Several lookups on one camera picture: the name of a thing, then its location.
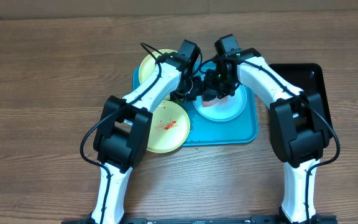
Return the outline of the light blue plate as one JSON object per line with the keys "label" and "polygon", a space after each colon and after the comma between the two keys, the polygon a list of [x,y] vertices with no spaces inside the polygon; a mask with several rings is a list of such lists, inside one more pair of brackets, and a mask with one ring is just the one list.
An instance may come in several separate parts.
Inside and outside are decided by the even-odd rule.
{"label": "light blue plate", "polygon": [[246,107],[247,92],[245,86],[240,86],[234,96],[227,96],[213,105],[203,106],[201,96],[193,102],[200,115],[211,121],[230,121],[238,117]]}

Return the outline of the yellow plate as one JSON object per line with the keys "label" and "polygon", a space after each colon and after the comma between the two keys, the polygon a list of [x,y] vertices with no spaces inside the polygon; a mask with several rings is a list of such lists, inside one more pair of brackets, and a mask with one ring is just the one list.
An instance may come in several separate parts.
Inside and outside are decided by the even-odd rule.
{"label": "yellow plate", "polygon": [[178,104],[163,100],[153,112],[147,150],[167,153],[181,147],[190,133],[190,119]]}

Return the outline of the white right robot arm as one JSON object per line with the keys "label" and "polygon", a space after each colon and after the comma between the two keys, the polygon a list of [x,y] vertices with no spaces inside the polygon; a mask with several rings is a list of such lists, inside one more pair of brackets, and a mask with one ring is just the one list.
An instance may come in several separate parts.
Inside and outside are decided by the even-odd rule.
{"label": "white right robot arm", "polygon": [[316,63],[267,64],[255,49],[217,49],[206,72],[204,100],[245,85],[268,107],[270,143],[284,169],[282,223],[337,223],[314,207],[314,183],[323,151],[334,137],[322,68]]}

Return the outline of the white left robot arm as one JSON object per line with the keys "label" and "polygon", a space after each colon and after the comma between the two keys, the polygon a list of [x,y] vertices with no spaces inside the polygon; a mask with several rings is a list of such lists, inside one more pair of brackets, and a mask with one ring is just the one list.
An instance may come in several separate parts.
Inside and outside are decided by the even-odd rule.
{"label": "white left robot arm", "polygon": [[119,223],[124,216],[124,197],[132,170],[142,160],[149,143],[152,113],[163,99],[178,90],[185,96],[192,90],[191,76],[200,50],[179,50],[155,58],[155,68],[132,93],[110,96],[96,133],[93,148],[101,170],[98,200],[88,223]]}

